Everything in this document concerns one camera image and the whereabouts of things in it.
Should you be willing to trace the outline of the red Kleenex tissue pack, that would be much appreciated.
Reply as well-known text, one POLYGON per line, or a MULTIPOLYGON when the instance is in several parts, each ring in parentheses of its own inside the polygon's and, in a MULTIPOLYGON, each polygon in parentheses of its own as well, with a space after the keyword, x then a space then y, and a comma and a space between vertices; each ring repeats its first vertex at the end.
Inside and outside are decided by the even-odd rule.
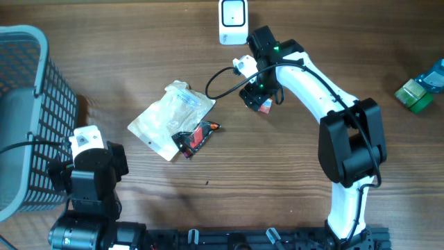
POLYGON ((260 107, 259 107, 259 111, 262 113, 266 113, 269 114, 271 106, 272 106, 272 99, 267 99, 260 107))

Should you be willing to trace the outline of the white snack pouch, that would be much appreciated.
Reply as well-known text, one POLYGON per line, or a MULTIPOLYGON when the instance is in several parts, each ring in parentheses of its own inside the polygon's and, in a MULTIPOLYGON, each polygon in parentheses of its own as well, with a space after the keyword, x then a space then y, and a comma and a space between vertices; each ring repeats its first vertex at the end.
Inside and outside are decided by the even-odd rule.
POLYGON ((170 161, 179 152, 172 136, 192 131, 216 102, 182 81, 174 81, 164 90, 164 96, 133 120, 128 130, 170 161))

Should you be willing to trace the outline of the dark red snack packet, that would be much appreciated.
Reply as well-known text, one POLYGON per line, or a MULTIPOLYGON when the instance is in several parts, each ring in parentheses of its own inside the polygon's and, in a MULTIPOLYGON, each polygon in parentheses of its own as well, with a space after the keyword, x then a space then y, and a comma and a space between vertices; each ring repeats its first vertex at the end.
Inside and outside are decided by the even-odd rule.
POLYGON ((171 138, 185 158, 190 158, 204 145, 207 138, 220 128, 221 125, 218 123, 201 121, 193 131, 177 132, 171 138))

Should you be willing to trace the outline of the green lidded jar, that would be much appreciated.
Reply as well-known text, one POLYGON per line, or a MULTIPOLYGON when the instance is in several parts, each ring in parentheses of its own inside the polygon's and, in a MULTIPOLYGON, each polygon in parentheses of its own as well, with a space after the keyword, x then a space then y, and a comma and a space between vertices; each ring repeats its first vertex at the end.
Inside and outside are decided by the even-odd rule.
POLYGON ((433 96, 413 79, 409 79, 397 90, 395 97, 414 114, 423 111, 434 100, 433 96))

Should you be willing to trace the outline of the teal Listerine mouthwash bottle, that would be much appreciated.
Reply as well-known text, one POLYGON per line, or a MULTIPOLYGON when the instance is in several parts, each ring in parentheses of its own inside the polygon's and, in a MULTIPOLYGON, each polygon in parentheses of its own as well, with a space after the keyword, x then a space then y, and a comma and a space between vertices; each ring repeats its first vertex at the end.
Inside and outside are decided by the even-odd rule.
POLYGON ((432 68, 415 78, 426 91, 431 93, 443 92, 443 59, 434 63, 432 68))

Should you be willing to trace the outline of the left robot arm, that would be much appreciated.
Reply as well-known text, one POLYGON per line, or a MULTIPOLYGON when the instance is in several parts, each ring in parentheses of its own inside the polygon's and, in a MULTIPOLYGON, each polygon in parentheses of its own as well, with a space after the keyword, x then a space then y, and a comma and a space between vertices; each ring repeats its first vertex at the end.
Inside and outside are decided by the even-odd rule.
POLYGON ((64 212, 49 231, 52 249, 141 249, 146 227, 119 222, 122 205, 115 190, 129 172, 124 147, 86 149, 71 161, 56 156, 48 174, 57 192, 65 191, 64 212))

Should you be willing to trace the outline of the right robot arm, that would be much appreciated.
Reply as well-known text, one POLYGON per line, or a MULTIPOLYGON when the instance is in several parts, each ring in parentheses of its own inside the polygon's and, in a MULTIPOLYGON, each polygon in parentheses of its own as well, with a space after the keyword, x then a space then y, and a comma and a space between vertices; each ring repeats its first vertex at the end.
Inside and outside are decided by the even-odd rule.
POLYGON ((332 182, 323 247, 352 249, 367 243, 366 198, 369 189, 382 184, 379 166, 387 157, 380 107, 371 98, 344 92, 300 44, 278 42, 268 26, 254 30, 246 42, 252 56, 233 62, 246 77, 239 93, 245 105, 258 111, 270 98, 280 105, 289 90, 318 122, 318 161, 332 182))

